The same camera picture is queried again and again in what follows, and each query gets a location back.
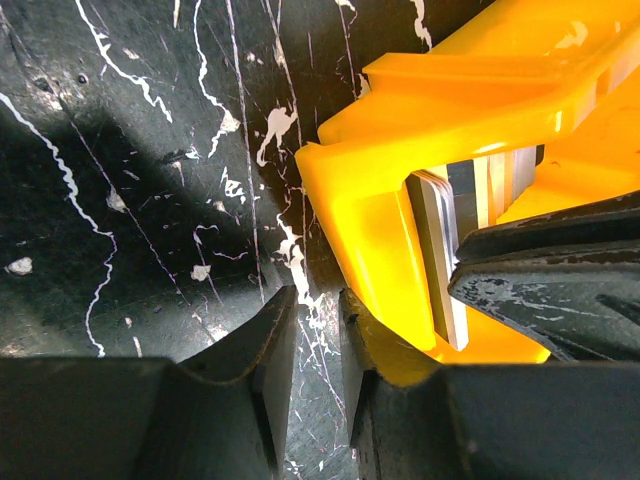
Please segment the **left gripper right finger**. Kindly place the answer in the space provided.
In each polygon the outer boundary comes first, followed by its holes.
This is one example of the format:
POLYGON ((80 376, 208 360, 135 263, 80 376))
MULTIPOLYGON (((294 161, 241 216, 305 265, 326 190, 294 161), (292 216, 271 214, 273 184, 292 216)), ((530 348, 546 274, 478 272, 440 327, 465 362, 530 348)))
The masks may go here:
POLYGON ((349 442, 364 479, 635 479, 635 363, 444 365, 339 296, 349 442))

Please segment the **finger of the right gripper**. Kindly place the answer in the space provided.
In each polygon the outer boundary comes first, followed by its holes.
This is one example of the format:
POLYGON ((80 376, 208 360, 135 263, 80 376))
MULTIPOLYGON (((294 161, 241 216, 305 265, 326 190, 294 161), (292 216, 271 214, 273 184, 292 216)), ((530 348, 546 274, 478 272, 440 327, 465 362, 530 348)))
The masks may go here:
POLYGON ((449 291, 558 359, 639 359, 636 252, 534 252, 464 261, 449 291))
POLYGON ((639 238, 639 192, 476 229, 456 251, 457 260, 480 261, 529 250, 631 241, 639 238))

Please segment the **orange card box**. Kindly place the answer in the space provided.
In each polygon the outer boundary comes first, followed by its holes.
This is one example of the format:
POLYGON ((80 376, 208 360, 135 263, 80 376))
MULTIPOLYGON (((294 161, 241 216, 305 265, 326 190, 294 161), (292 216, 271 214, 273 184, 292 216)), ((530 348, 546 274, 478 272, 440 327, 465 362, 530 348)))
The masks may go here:
MULTIPOLYGON (((388 53, 365 72, 370 92, 296 156, 348 288, 436 361, 554 357, 462 301, 467 347, 436 335, 406 179, 543 145, 533 184, 492 226, 639 192, 638 3, 498 1, 433 51, 388 53)), ((639 255, 639 238, 516 254, 534 252, 639 255)))

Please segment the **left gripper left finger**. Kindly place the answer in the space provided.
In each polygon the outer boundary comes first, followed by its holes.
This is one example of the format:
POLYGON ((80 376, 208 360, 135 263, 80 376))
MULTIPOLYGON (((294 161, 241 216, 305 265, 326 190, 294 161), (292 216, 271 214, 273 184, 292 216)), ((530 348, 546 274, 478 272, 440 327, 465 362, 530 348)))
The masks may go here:
POLYGON ((297 292, 280 288, 207 349, 166 358, 5 358, 5 479, 275 479, 297 292))

